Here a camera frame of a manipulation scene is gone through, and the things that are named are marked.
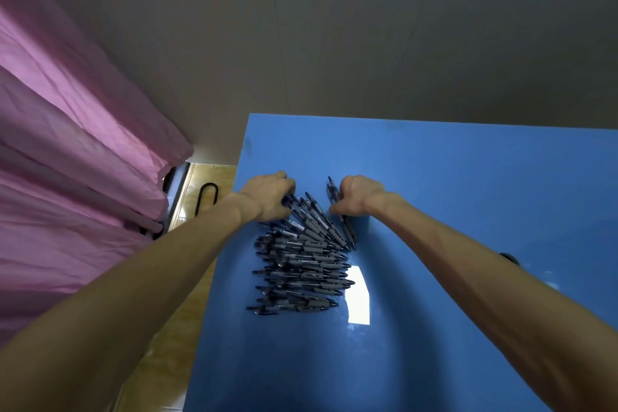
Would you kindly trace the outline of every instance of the person's right arm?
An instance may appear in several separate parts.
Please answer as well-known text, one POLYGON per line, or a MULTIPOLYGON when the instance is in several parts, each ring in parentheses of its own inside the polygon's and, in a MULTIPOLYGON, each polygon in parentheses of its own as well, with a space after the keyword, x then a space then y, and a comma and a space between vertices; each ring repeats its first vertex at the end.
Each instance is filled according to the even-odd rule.
POLYGON ((371 215, 416 253, 453 300, 555 410, 618 410, 618 333, 534 276, 364 176, 339 215, 371 215))

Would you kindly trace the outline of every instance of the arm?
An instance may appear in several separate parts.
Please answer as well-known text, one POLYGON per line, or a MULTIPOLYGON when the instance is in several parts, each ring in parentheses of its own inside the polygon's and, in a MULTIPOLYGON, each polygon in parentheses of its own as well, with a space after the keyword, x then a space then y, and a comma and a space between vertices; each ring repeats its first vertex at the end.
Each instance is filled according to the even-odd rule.
POLYGON ((225 242, 252 220, 289 215, 284 172, 257 176, 59 303, 0 351, 0 404, 14 412, 102 411, 152 336, 225 242))
POLYGON ((556 410, 618 409, 618 333, 483 244, 379 182, 347 176, 340 215, 371 215, 416 253, 453 300, 556 410))

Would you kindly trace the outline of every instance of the wooden floor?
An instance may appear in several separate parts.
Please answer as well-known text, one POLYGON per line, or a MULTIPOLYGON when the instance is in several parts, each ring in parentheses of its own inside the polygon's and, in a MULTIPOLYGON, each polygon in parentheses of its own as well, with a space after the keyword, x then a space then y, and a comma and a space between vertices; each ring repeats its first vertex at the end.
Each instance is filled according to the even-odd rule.
MULTIPOLYGON (((236 166, 191 165, 170 228, 173 231, 193 218, 203 184, 219 186, 219 199, 232 192, 236 166)), ((212 206, 209 186, 201 199, 200 212, 212 206)), ((189 376, 200 336, 201 319, 208 301, 214 264, 195 290, 153 338, 133 375, 122 387, 116 412, 177 412, 184 406, 189 376)))

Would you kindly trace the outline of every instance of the hand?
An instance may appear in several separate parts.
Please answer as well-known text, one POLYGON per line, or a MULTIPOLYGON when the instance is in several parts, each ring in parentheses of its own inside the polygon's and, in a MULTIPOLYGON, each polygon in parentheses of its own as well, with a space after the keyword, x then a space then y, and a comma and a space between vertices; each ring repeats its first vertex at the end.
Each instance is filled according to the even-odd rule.
POLYGON ((360 217, 369 213, 368 203, 386 194, 384 185, 365 176, 346 176, 339 186, 339 202, 331 205, 335 215, 360 217))
POLYGON ((238 194, 248 197, 246 204, 252 206, 253 220, 268 221, 290 216, 291 210, 281 205, 281 199, 295 190, 296 181, 288 178, 285 171, 279 171, 251 178, 238 194))

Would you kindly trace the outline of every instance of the glossy table surface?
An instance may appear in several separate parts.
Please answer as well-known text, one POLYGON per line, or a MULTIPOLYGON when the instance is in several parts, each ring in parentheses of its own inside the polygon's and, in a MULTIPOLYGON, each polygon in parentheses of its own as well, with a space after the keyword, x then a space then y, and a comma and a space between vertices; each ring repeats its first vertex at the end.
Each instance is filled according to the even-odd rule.
MULTIPOLYGON (((616 131, 251 115, 235 189, 284 169, 327 208, 327 176, 365 174, 618 327, 617 157, 616 131)), ((354 225, 357 284, 325 313, 246 311, 264 231, 229 242, 187 412, 546 410, 403 242, 354 225)))

